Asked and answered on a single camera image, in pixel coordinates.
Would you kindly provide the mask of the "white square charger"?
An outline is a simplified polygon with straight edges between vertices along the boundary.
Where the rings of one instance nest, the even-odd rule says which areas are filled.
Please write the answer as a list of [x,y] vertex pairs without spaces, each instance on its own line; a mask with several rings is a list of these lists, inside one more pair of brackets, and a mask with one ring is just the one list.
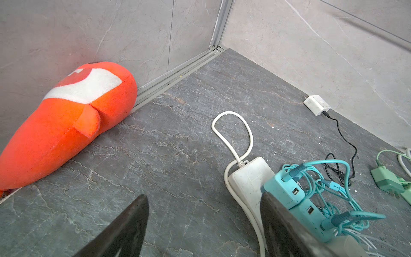
[[324,111],[329,111],[331,106],[319,95],[311,95],[304,100],[304,105],[315,115],[319,116]]

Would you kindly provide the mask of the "teal charger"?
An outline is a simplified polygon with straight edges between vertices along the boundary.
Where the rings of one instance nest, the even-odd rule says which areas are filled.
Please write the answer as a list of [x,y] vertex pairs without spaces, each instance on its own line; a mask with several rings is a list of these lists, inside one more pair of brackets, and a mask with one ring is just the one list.
[[321,223],[326,217],[311,200],[303,200],[289,212],[320,242],[326,243],[335,236],[333,228],[329,230],[321,228]]
[[301,186],[290,179],[283,181],[286,171],[280,170],[273,178],[261,186],[261,192],[271,193],[287,210],[295,207],[303,201],[306,194]]

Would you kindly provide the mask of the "white multicolour power strip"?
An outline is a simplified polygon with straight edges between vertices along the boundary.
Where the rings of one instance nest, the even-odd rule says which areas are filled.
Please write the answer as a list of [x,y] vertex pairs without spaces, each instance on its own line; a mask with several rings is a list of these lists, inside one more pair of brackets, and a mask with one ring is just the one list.
[[[258,237],[261,256],[264,257],[267,245],[260,212],[260,202],[263,194],[261,186],[273,178],[276,173],[272,171],[261,157],[257,157],[250,162],[239,159],[234,161],[234,163],[239,165],[239,169],[231,175],[228,173],[224,174],[225,185],[250,220]],[[367,252],[346,228],[357,229],[367,227],[371,214],[364,212],[356,204],[348,192],[348,187],[342,187],[336,182],[326,180],[323,175],[319,175],[318,179],[314,179],[310,175],[311,171],[319,173],[314,167],[316,164],[328,163],[329,161],[322,160],[301,165],[285,164],[281,169],[286,171],[283,181],[287,182],[293,179],[297,182],[306,194],[303,200],[311,200],[313,196],[321,197],[324,191],[346,200],[353,209],[344,213],[341,213],[336,207],[326,201],[323,202],[324,206],[322,208],[317,207],[326,217],[321,223],[321,228],[323,230],[332,228],[335,230],[335,236],[325,244],[340,257],[366,257]]]

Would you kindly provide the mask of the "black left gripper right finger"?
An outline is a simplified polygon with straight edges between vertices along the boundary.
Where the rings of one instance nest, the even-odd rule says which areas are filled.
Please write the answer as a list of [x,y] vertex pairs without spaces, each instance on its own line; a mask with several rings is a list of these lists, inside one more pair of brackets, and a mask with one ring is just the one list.
[[260,212],[270,257],[335,257],[271,193],[264,192]]

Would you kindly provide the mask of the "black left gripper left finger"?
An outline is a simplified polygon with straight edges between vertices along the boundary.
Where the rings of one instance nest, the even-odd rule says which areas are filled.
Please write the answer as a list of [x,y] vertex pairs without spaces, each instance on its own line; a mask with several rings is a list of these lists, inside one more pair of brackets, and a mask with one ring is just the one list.
[[142,250],[149,218],[149,201],[138,196],[76,257],[138,257]]

